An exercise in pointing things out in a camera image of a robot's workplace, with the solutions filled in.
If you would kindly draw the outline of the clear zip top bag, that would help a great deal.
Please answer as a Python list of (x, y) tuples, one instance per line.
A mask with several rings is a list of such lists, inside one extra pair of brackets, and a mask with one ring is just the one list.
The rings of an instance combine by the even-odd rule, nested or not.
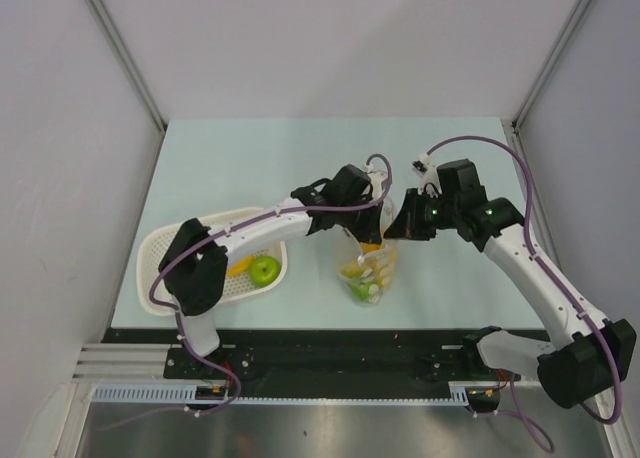
[[(349, 296), (356, 302), (364, 306), (373, 306), (379, 302), (384, 293), (391, 287), (398, 259), (398, 244), (396, 240), (384, 239), (382, 243), (387, 248), (381, 251), (364, 254), (361, 251), (360, 244), (350, 233), (342, 229), (336, 239), (336, 269), (337, 276), (347, 290)], [(366, 267), (361, 277), (356, 279), (347, 279), (340, 275), (339, 267), (351, 261), (357, 260)], [(350, 284), (370, 285), (369, 292), (372, 295), (369, 302), (360, 302), (356, 300), (350, 289)]]

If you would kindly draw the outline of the green fake apple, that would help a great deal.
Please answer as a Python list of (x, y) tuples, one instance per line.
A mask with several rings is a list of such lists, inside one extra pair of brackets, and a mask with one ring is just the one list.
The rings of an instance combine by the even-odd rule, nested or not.
[(279, 277), (280, 271), (281, 264), (277, 259), (263, 255), (252, 260), (248, 275), (254, 286), (263, 288), (271, 285)]

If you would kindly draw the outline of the yellow fake bell pepper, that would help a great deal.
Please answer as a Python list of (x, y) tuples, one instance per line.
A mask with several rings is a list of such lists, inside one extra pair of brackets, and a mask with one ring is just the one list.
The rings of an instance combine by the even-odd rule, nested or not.
[(251, 257), (246, 257), (245, 259), (234, 263), (232, 266), (230, 266), (227, 269), (226, 275), (228, 277), (233, 277), (233, 276), (237, 276), (239, 274), (245, 273), (249, 269), (251, 261), (252, 261)]

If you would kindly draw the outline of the orange fake fruit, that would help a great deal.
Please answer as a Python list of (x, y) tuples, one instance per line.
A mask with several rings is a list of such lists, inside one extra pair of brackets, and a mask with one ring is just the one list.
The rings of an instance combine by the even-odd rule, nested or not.
[(384, 250), (387, 248), (387, 245), (385, 243), (381, 243), (381, 244), (361, 243), (360, 248), (364, 254), (369, 254), (369, 253)]

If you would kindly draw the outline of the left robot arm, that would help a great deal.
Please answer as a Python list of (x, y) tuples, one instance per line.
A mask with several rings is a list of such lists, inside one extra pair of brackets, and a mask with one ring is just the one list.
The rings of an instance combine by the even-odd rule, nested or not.
[(217, 229), (196, 218), (182, 223), (160, 261), (149, 299), (174, 312), (181, 341), (189, 348), (187, 367), (202, 378), (220, 368), (213, 309), (230, 266), (272, 244), (334, 227), (361, 242), (379, 244), (391, 184), (389, 171), (348, 164), (331, 179), (299, 187), (274, 207)]

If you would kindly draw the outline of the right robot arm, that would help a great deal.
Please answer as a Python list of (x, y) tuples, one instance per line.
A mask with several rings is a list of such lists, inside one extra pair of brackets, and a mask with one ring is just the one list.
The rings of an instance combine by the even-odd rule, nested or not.
[(512, 281), (548, 335), (541, 341), (484, 328), (461, 354), (463, 371), (473, 379), (495, 369), (533, 378), (564, 409), (607, 389), (619, 393), (637, 339), (631, 324), (611, 321), (578, 292), (528, 235), (517, 208), (506, 198), (488, 199), (473, 162), (434, 166), (422, 155), (412, 166), (421, 182), (407, 189), (385, 237), (428, 241), (456, 231)]

